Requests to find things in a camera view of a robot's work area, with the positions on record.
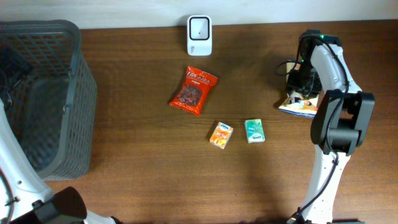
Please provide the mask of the orange Kleenex tissue pack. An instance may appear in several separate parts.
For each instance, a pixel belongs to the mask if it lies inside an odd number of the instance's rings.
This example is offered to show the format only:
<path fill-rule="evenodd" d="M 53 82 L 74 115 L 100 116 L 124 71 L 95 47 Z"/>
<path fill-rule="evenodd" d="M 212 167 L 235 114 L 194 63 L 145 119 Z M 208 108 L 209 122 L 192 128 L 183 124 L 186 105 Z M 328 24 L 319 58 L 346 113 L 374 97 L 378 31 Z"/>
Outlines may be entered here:
<path fill-rule="evenodd" d="M 232 136 L 233 131 L 234 128 L 232 128 L 231 126 L 219 122 L 216 125 L 216 128 L 214 129 L 212 135 L 210 136 L 209 139 L 210 144 L 217 146 L 221 149 L 224 149 L 230 137 Z"/>

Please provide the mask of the red snack bag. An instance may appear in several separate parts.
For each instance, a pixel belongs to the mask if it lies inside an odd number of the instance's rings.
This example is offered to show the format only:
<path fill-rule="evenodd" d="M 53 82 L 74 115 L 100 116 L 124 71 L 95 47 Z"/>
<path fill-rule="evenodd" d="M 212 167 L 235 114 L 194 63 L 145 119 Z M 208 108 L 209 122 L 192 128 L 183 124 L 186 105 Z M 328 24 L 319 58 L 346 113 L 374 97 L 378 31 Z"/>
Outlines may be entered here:
<path fill-rule="evenodd" d="M 209 91 L 217 82 L 216 76 L 188 66 L 185 81 L 169 105 L 199 116 Z"/>

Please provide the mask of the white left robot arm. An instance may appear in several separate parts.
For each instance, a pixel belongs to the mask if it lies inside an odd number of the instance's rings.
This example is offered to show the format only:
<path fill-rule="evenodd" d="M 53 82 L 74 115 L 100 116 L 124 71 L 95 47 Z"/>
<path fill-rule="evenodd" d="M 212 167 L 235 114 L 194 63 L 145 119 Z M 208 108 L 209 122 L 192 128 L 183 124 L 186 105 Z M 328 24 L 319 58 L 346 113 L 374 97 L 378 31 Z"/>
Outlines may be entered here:
<path fill-rule="evenodd" d="M 73 187 L 57 193 L 38 176 L 11 130 L 1 103 L 1 223 L 112 223 L 85 206 Z"/>

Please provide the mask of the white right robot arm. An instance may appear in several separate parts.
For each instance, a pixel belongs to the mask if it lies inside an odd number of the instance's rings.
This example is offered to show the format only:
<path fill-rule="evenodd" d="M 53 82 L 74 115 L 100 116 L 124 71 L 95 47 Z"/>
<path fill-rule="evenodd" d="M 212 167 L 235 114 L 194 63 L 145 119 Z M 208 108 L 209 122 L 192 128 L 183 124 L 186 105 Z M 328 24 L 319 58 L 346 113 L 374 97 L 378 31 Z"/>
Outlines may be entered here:
<path fill-rule="evenodd" d="M 300 35 L 294 65 L 286 76 L 289 93 L 324 93 L 310 128 L 315 146 L 310 185 L 303 204 L 288 223 L 332 223 L 341 176 L 364 141 L 375 98 L 353 80 L 339 38 L 319 30 Z"/>

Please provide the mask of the green Kleenex tissue pack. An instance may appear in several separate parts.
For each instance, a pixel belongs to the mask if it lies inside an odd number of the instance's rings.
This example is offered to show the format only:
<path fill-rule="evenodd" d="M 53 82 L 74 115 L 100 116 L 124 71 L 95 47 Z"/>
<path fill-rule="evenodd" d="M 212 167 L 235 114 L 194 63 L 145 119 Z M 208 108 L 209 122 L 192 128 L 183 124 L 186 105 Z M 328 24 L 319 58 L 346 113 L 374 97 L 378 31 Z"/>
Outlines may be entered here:
<path fill-rule="evenodd" d="M 244 122 L 246 138 L 248 143 L 259 143 L 265 141 L 265 134 L 261 119 L 248 119 Z"/>

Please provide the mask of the grey plastic basket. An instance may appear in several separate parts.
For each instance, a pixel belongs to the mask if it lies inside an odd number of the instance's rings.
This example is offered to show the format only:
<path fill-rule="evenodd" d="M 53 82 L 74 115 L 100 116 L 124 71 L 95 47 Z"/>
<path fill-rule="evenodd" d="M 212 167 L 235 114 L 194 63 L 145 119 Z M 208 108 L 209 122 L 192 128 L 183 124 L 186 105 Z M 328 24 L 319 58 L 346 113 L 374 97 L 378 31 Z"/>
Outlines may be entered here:
<path fill-rule="evenodd" d="M 72 180 L 88 172 L 97 85 L 74 23 L 1 23 L 1 99 L 42 179 Z"/>

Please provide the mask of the white barcode scanner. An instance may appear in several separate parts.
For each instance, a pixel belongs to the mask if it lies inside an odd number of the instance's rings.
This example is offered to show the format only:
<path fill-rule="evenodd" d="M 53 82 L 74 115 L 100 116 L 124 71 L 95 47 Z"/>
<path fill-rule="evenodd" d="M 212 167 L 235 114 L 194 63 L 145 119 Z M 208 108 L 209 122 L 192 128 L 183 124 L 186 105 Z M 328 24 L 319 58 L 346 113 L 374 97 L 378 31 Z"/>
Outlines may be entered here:
<path fill-rule="evenodd" d="M 213 49 L 211 17 L 192 15 L 187 19 L 187 53 L 190 56 L 209 56 Z"/>

